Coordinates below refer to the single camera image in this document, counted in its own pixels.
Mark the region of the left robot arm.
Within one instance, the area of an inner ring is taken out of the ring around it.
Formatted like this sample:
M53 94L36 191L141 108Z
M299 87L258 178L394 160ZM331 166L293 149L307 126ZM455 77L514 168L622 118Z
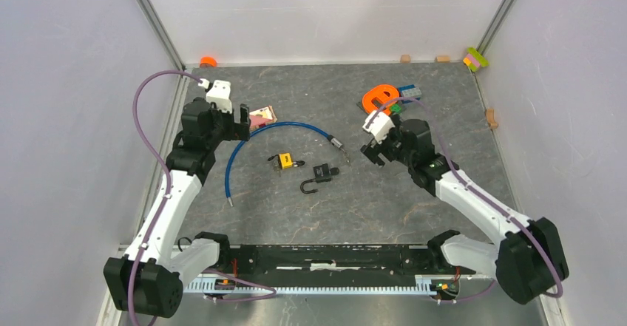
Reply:
M199 274L208 267L224 272L232 263L223 234L201 232L184 251L172 252L187 211L215 163L217 147L223 141L250 138L249 108L240 105L236 117L197 97L184 105L180 123L172 150L161 163L166 168L161 196L123 256L109 258L104 266L104 279L118 310L170 318L184 288Z

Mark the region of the silver key bunch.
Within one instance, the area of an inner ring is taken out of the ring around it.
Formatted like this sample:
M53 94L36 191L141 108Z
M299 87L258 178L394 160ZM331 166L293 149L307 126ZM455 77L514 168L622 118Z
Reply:
M350 165L350 155L344 146L341 146L339 150L342 152L342 156L346 164Z

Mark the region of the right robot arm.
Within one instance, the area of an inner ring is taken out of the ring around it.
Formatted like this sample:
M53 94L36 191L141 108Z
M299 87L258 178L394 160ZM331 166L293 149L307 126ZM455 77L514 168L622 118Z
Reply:
M455 208L487 237L480 242L449 230L428 241L427 264L437 273L452 267L478 272L497 282L518 304L537 296L559 298L569 266L556 225L533 220L494 198L445 154L438 153L428 123L398 115L370 113L362 126L372 136L361 147L372 163L398 162L413 183Z

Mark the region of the black padlock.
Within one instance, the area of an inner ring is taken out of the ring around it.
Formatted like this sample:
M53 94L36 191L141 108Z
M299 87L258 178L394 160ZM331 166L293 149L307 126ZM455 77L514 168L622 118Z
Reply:
M317 193L319 191L318 189L306 189L305 186L308 185L309 183L326 183L326 182L332 181L333 177L335 177L336 175L331 175L330 173L331 168L333 167L330 167L328 163L323 163L322 165L314 166L313 167L314 178L301 182L299 186L300 191L303 194Z

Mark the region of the yellow padlock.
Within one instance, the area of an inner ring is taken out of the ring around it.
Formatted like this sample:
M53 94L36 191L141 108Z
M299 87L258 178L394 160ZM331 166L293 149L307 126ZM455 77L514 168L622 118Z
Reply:
M289 168L295 168L305 165L304 160L294 160L290 153L280 153L270 156L268 162L273 163L275 171L282 171Z

